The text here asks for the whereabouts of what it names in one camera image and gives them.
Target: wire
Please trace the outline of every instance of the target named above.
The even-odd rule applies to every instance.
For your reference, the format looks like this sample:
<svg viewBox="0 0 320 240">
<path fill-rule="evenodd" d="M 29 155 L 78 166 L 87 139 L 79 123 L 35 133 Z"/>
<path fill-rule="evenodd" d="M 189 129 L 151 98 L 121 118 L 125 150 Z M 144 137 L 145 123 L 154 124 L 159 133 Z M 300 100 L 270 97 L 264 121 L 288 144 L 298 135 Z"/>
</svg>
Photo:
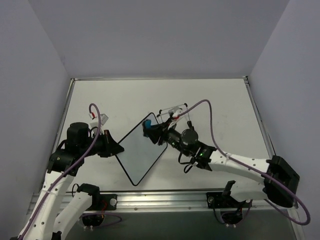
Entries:
<svg viewBox="0 0 320 240">
<path fill-rule="evenodd" d="M 87 217 L 87 216 L 94 216 L 94 215 L 104 215 L 104 216 L 112 216 L 112 217 L 116 217 L 118 218 L 117 221 L 113 221 L 110 223 L 106 223 L 106 224 L 101 224 L 100 226 L 95 226 L 93 227 L 93 229 L 98 229 L 98 228 L 105 228 L 105 227 L 109 227 L 118 223 L 121 223 L 123 221 L 122 217 L 116 214 L 112 214 L 112 213 L 105 213 L 105 212 L 93 212 L 93 213 L 85 213 L 81 216 L 81 218 L 83 217 Z"/>
<path fill-rule="evenodd" d="M 77 186 L 76 189 L 78 189 L 78 188 L 79 188 L 79 184 L 78 184 L 78 183 L 73 184 L 72 189 L 71 189 L 71 195 L 72 195 L 72 197 L 74 197 L 75 186 Z"/>
<path fill-rule="evenodd" d="M 193 168 L 193 165 L 190 163 L 184 167 L 183 172 L 187 174 L 192 168 Z"/>
<path fill-rule="evenodd" d="M 221 222 L 221 221 L 219 220 L 219 218 L 217 217 L 217 213 L 216 213 L 216 208 L 215 208 L 215 206 L 213 206 L 213 214 L 214 214 L 214 217 L 215 217 L 215 219 L 216 219 L 216 221 L 217 221 L 218 223 L 220 223 L 220 224 L 225 224 L 225 222 Z"/>
<path fill-rule="evenodd" d="M 249 215 L 249 212 L 250 212 L 250 209 L 251 209 L 251 207 L 252 207 L 252 202 L 253 202 L 253 200 L 251 200 L 250 202 L 249 202 L 249 207 L 248 207 L 248 209 L 247 209 L 247 211 L 246 211 L 246 213 L 245 213 L 245 215 L 242 217 L 242 219 L 238 222 L 238 223 L 236 223 L 236 224 L 234 224 L 234 225 L 238 225 L 238 224 L 240 224 L 243 220 L 245 220 L 246 218 L 247 218 L 247 216 Z M 236 217 L 237 216 L 237 213 L 239 212 L 239 211 L 242 211 L 242 209 L 243 209 L 243 206 L 246 204 L 246 201 L 244 201 L 242 204 L 240 204 L 240 206 L 237 208 L 237 210 L 236 211 L 234 211 L 234 212 L 224 212 L 224 213 L 222 213 L 221 214 L 221 220 L 225 220 L 224 219 L 224 216 L 225 215 L 227 215 L 227 214 L 232 214 L 231 215 L 231 218 L 229 219 L 229 220 L 232 220 L 234 217 Z"/>
<path fill-rule="evenodd" d="M 97 126 L 94 126 L 93 128 L 90 129 L 90 138 L 91 138 L 91 136 L 92 136 L 92 131 L 95 130 L 95 129 L 98 129 L 98 127 L 97 127 Z"/>
<path fill-rule="evenodd" d="M 94 103 L 90 103 L 89 105 L 89 112 L 92 114 L 91 108 L 94 107 L 98 116 L 98 132 L 100 132 L 101 129 L 101 116 L 100 116 L 100 111 L 97 107 L 97 105 L 95 105 Z M 72 164 L 67 170 L 65 170 L 53 183 L 52 185 L 48 188 L 47 192 L 43 195 L 41 201 L 39 202 L 39 204 L 36 206 L 31 218 L 29 219 L 29 222 L 27 224 L 27 226 L 25 227 L 23 233 L 20 235 L 20 237 L 18 238 L 18 240 L 23 240 L 25 235 L 27 234 L 30 226 L 32 225 L 33 221 L 35 220 L 36 216 L 38 215 L 41 207 L 43 206 L 44 202 L 46 201 L 49 193 L 51 192 L 51 190 L 57 185 L 57 183 L 64 178 L 73 168 L 75 168 L 75 166 L 77 166 L 86 156 L 87 154 L 90 152 L 90 150 L 93 148 L 93 146 L 95 145 L 97 139 L 98 139 L 99 134 L 96 134 L 91 145 L 88 147 L 88 149 L 85 151 L 85 153 L 74 163 Z"/>
<path fill-rule="evenodd" d="M 191 163 L 190 161 L 181 162 L 181 157 L 182 157 L 182 152 L 180 152 L 178 157 L 178 163 L 180 163 L 181 165 L 186 165 Z"/>
<path fill-rule="evenodd" d="M 212 120 L 212 107 L 211 107 L 211 103 L 208 99 L 203 99 L 199 102 L 197 102 L 195 105 L 193 105 L 192 107 L 190 107 L 187 111 L 185 112 L 182 112 L 181 114 L 179 114 L 178 116 L 181 117 L 183 116 L 184 114 L 187 114 L 188 112 L 190 112 L 191 110 L 193 110 L 194 108 L 196 108 L 198 105 L 202 104 L 202 103 L 208 103 L 209 105 L 209 111 L 210 111 L 210 133 L 211 133 L 211 138 L 212 138 L 212 141 L 213 141 L 213 144 L 214 146 L 218 149 L 218 151 L 227 158 L 227 155 L 221 150 L 221 148 L 218 146 L 216 140 L 215 140 L 215 137 L 214 137 L 214 132 L 213 132 L 213 120 Z M 283 213 L 283 215 L 290 219 L 292 222 L 298 224 L 298 225 L 302 225 L 302 226 L 305 226 L 305 225 L 308 225 L 311 221 L 311 216 L 310 216 L 310 213 L 309 213 L 309 210 L 307 209 L 306 205 L 300 200 L 300 198 L 298 198 L 289 188 L 287 188 L 286 186 L 284 186 L 281 182 L 279 182 L 278 180 L 276 180 L 275 178 L 273 178 L 272 176 L 266 174 L 265 172 L 262 172 L 252 166 L 249 166 L 231 156 L 228 156 L 229 159 L 233 160 L 234 162 L 236 162 L 237 164 L 240 164 L 250 170 L 253 170 L 255 171 L 256 173 L 262 175 L 262 177 L 264 178 L 267 178 L 271 181 L 273 181 L 274 183 L 276 183 L 280 188 L 282 188 L 283 190 L 285 190 L 292 198 L 294 198 L 300 205 L 301 207 L 303 208 L 305 214 L 306 214 L 306 221 L 297 221 L 295 220 L 293 217 L 290 217 L 288 214 L 285 214 Z M 274 207 L 278 212 L 281 212 L 281 210 L 275 206 L 274 204 L 271 204 L 270 201 L 266 200 L 267 203 L 269 203 L 272 207 Z"/>
<path fill-rule="evenodd" d="M 101 212 L 104 212 L 108 207 L 108 203 L 105 200 L 103 200 L 102 203 L 104 204 L 104 207 L 101 209 Z"/>
</svg>

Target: black cable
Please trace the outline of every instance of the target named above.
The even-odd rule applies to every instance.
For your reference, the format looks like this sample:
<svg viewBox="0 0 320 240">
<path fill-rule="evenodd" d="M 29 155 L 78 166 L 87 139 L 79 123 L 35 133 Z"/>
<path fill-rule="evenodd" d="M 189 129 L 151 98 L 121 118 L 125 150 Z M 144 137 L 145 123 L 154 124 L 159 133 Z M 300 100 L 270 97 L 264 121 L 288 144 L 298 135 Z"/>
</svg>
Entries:
<svg viewBox="0 0 320 240">
<path fill-rule="evenodd" d="M 74 197 L 75 186 L 77 186 L 77 189 L 78 189 L 78 188 L 79 188 L 79 184 L 78 184 L 78 183 L 73 184 L 72 190 L 71 190 L 71 195 L 72 195 L 72 197 Z"/>
<path fill-rule="evenodd" d="M 186 165 L 186 164 L 190 164 L 190 161 L 185 161 L 185 162 L 180 162 L 181 161 L 181 157 L 182 157 L 182 152 L 180 152 L 179 157 L 178 157 L 178 163 L 180 163 L 181 165 Z"/>
<path fill-rule="evenodd" d="M 187 174 L 192 168 L 193 168 L 193 165 L 190 163 L 184 167 L 183 172 Z"/>
<path fill-rule="evenodd" d="M 92 136 L 92 131 L 95 130 L 95 129 L 98 129 L 98 127 L 94 126 L 93 128 L 90 129 L 90 137 Z"/>
<path fill-rule="evenodd" d="M 216 221 L 217 221 L 219 224 L 229 224 L 229 225 L 232 225 L 232 224 L 234 224 L 234 223 L 233 223 L 234 218 L 238 217 L 238 213 L 242 210 L 242 208 L 244 207 L 245 204 L 246 204 L 246 201 L 240 202 L 238 208 L 237 208 L 234 212 L 225 213 L 225 214 L 221 217 L 224 222 L 221 222 L 220 219 L 217 217 L 215 204 L 214 204 L 214 202 L 213 202 L 213 203 L 212 203 L 212 208 L 213 208 L 214 217 L 215 217 Z"/>
</svg>

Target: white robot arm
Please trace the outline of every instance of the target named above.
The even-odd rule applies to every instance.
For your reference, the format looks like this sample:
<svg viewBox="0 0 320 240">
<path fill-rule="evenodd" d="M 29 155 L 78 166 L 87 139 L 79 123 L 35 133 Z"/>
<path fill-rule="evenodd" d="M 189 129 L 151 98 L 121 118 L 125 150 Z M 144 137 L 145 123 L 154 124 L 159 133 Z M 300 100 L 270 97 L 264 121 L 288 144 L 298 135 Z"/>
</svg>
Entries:
<svg viewBox="0 0 320 240">
<path fill-rule="evenodd" d="M 100 203 L 99 187 L 84 183 L 58 215 L 63 197 L 85 157 L 97 154 L 108 158 L 124 151 L 113 140 L 110 132 L 101 128 L 108 117 L 100 115 L 97 106 L 93 103 L 91 105 L 98 112 L 98 116 L 90 113 L 91 128 L 87 123 L 75 122 L 67 129 L 66 140 L 61 142 L 49 158 L 40 196 L 30 219 L 19 236 L 12 237 L 11 240 L 64 240 L 84 211 Z"/>
<path fill-rule="evenodd" d="M 300 181 L 299 175 L 280 156 L 272 159 L 256 159 L 232 154 L 219 148 L 213 137 L 212 124 L 210 125 L 211 136 L 214 146 L 209 146 L 198 140 L 198 133 L 190 119 L 187 119 L 188 128 L 182 133 L 175 130 L 177 122 L 184 114 L 187 114 L 197 105 L 207 100 L 200 101 L 187 111 L 181 108 L 169 108 L 169 118 L 160 124 L 151 125 L 146 119 L 142 123 L 143 134 L 154 144 L 168 143 L 180 152 L 178 162 L 185 165 L 184 172 L 188 173 L 192 167 L 208 171 L 222 171 L 252 179 L 252 183 L 241 185 L 234 182 L 228 185 L 229 194 L 238 202 L 247 200 L 270 200 L 273 203 L 291 208 L 297 199 L 295 193 Z M 212 110 L 210 107 L 210 122 L 212 123 Z M 189 162 L 180 162 L 181 156 L 190 157 Z"/>
</svg>

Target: gray wall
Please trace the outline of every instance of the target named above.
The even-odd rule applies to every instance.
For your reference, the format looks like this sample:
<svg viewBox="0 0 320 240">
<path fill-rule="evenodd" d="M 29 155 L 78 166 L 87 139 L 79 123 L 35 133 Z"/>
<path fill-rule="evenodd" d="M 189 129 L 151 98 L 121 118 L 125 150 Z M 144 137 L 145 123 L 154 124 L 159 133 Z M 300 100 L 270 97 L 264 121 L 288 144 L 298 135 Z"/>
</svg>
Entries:
<svg viewBox="0 0 320 240">
<path fill-rule="evenodd" d="M 0 1 L 0 239 L 39 189 L 70 79 L 27 0 Z"/>
<path fill-rule="evenodd" d="M 301 176 L 297 193 L 311 212 L 308 240 L 320 239 L 319 9 L 319 0 L 291 0 L 250 75 L 276 153 Z"/>
<path fill-rule="evenodd" d="M 71 77 L 241 77 L 289 0 L 29 0 Z"/>
</svg>

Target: purple cable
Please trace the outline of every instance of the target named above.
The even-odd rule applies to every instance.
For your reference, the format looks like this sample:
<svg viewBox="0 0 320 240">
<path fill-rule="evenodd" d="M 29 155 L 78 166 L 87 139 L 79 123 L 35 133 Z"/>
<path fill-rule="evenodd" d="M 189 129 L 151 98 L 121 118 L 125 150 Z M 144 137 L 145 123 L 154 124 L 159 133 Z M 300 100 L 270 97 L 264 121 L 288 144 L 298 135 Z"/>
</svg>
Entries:
<svg viewBox="0 0 320 240">
<path fill-rule="evenodd" d="M 195 107 L 197 107 L 198 105 L 202 104 L 202 103 L 208 103 L 209 105 L 209 110 L 210 110 L 210 132 L 211 132 L 211 138 L 212 138 L 212 141 L 213 141 L 213 144 L 215 145 L 216 149 L 218 149 L 218 151 L 227 158 L 227 155 L 221 150 L 221 148 L 217 145 L 217 142 L 215 140 L 215 137 L 214 137 L 214 132 L 213 132 L 213 123 L 212 123 L 212 107 L 211 107 L 211 103 L 208 99 L 203 99 L 199 102 L 197 102 L 195 105 L 193 105 L 192 107 L 190 107 L 188 110 L 184 111 L 183 113 L 179 114 L 178 117 L 180 116 L 183 116 L 185 114 L 187 114 L 188 112 L 190 112 L 191 110 L 193 110 Z M 276 183 L 280 188 L 282 188 L 283 190 L 285 190 L 292 198 L 294 198 L 300 205 L 301 207 L 303 208 L 305 214 L 306 214 L 306 221 L 304 222 L 301 222 L 301 221 L 297 221 L 296 219 L 294 219 L 293 217 L 290 217 L 289 215 L 283 213 L 277 206 L 275 206 L 274 204 L 272 204 L 270 201 L 268 201 L 267 199 L 265 200 L 268 204 L 270 204 L 272 207 L 274 207 L 278 212 L 280 212 L 282 215 L 284 215 L 286 218 L 290 219 L 292 222 L 298 224 L 298 225 L 302 225 L 302 226 L 305 226 L 305 225 L 308 225 L 311 221 L 311 216 L 310 216 L 310 213 L 306 207 L 306 205 L 289 189 L 287 188 L 286 186 L 284 186 L 281 182 L 279 182 L 278 180 L 276 180 L 275 178 L 273 178 L 272 176 L 266 174 L 265 172 L 262 172 L 252 166 L 249 166 L 231 156 L 228 157 L 229 159 L 233 160 L 234 162 L 236 162 L 237 164 L 240 164 L 250 170 L 253 170 L 255 171 L 256 173 L 262 175 L 264 178 L 267 178 L 271 181 L 273 181 L 274 183 Z"/>
<path fill-rule="evenodd" d="M 96 226 L 96 227 L 94 227 L 95 229 L 109 227 L 111 225 L 118 224 L 118 223 L 122 222 L 122 220 L 123 220 L 122 217 L 119 216 L 119 215 L 112 214 L 112 213 L 104 213 L 104 212 L 85 213 L 81 217 L 83 218 L 83 217 L 94 216 L 94 215 L 112 216 L 112 217 L 116 217 L 116 218 L 119 219 L 117 221 L 113 221 L 113 222 L 110 222 L 110 223 L 102 224 L 100 226 Z"/>
<path fill-rule="evenodd" d="M 91 103 L 89 105 L 89 112 L 92 113 L 91 108 L 92 106 L 95 108 L 96 110 L 96 114 L 98 116 L 98 129 L 97 129 L 97 133 L 100 133 L 100 129 L 101 129 L 101 116 L 100 116 L 100 111 L 97 107 L 97 105 L 95 105 L 94 103 Z M 96 134 L 91 145 L 88 147 L 88 149 L 85 151 L 85 153 L 74 163 L 72 164 L 67 170 L 64 171 L 64 173 L 62 173 L 53 183 L 52 185 L 48 188 L 47 192 L 43 195 L 43 198 L 41 199 L 41 201 L 39 202 L 38 206 L 36 207 L 33 215 L 31 216 L 31 218 L 29 219 L 29 223 L 27 224 L 25 230 L 23 231 L 23 233 L 20 235 L 20 237 L 18 238 L 18 240 L 23 240 L 25 235 L 27 234 L 31 224 L 33 223 L 33 221 L 35 220 L 37 214 L 39 213 L 42 205 L 44 204 L 44 202 L 46 201 L 49 192 L 51 192 L 51 190 L 57 185 L 57 183 L 63 178 L 65 177 L 75 166 L 77 166 L 86 156 L 87 154 L 90 152 L 90 150 L 93 148 L 93 146 L 95 145 L 97 139 L 98 139 L 99 134 Z"/>
<path fill-rule="evenodd" d="M 252 207 L 252 202 L 253 202 L 253 200 L 250 200 L 250 202 L 249 202 L 249 207 L 248 207 L 245 215 L 243 216 L 243 218 L 242 218 L 237 224 L 235 224 L 236 226 L 237 226 L 238 224 L 240 224 L 243 220 L 245 220 L 245 219 L 247 218 L 247 216 L 249 215 L 250 209 L 251 209 L 251 207 Z M 224 212 L 224 213 L 221 214 L 220 218 L 221 218 L 221 221 L 222 221 L 222 222 L 224 222 L 224 220 L 223 220 L 223 218 L 222 218 L 223 215 L 226 215 L 226 214 L 229 214 L 229 213 L 232 213 L 232 212 L 227 211 L 227 212 Z"/>
</svg>

